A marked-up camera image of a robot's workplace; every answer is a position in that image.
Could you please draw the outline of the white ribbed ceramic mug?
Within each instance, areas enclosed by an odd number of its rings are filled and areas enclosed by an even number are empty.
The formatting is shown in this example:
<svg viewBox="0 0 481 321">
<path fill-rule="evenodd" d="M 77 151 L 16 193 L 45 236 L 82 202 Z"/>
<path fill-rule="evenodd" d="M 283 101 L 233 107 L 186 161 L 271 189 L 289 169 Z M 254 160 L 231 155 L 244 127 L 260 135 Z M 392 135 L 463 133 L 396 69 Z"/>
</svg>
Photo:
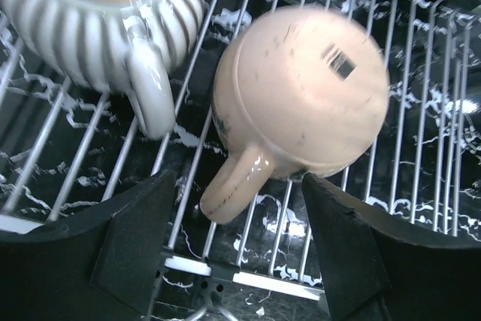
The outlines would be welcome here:
<svg viewBox="0 0 481 321">
<path fill-rule="evenodd" d="M 74 83 L 128 96 L 141 131 L 170 132 L 169 76 L 195 45 L 204 0 L 1 0 L 26 46 Z"/>
</svg>

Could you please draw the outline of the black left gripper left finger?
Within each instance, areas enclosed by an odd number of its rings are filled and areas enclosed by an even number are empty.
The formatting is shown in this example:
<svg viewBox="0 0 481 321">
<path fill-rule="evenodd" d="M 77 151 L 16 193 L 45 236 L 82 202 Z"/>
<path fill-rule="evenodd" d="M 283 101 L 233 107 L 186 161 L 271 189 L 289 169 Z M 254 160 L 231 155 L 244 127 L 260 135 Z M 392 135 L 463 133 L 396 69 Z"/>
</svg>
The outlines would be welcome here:
<svg viewBox="0 0 481 321">
<path fill-rule="evenodd" d="M 27 234 L 1 233 L 3 320 L 138 320 L 150 308 L 175 175 Z"/>
</svg>

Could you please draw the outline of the tan glazed ceramic mug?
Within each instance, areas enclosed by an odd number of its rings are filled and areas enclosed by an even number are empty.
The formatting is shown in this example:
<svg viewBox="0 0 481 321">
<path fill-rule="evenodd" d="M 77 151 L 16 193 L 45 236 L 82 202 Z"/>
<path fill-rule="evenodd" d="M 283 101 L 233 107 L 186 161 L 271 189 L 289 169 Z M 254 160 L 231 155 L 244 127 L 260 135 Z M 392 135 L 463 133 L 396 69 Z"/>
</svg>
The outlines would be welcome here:
<svg viewBox="0 0 481 321">
<path fill-rule="evenodd" d="M 329 177 L 354 163 L 380 133 L 389 86 L 378 43 L 341 12 L 290 5 L 261 15 L 217 66 L 213 124 L 228 155 L 202 213 L 225 224 L 271 178 Z"/>
</svg>

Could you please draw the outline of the black marble pattern mat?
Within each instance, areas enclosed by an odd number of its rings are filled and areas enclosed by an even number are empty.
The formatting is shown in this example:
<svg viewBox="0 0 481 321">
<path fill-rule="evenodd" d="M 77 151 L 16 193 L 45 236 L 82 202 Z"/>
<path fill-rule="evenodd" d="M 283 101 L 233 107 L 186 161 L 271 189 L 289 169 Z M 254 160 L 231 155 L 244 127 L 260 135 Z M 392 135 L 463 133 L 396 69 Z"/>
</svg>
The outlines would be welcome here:
<svg viewBox="0 0 481 321">
<path fill-rule="evenodd" d="M 1 0 L 1 318 L 478 320 L 473 0 Z"/>
</svg>

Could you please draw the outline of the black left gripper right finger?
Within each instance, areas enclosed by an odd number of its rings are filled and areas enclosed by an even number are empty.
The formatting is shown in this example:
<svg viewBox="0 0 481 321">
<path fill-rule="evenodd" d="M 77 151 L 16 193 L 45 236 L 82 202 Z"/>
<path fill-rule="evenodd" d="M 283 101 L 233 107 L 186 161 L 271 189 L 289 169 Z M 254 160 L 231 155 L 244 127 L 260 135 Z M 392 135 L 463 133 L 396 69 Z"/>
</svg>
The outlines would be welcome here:
<svg viewBox="0 0 481 321">
<path fill-rule="evenodd" d="M 302 193 L 333 320 L 478 320 L 480 244 L 398 219 L 307 174 Z"/>
</svg>

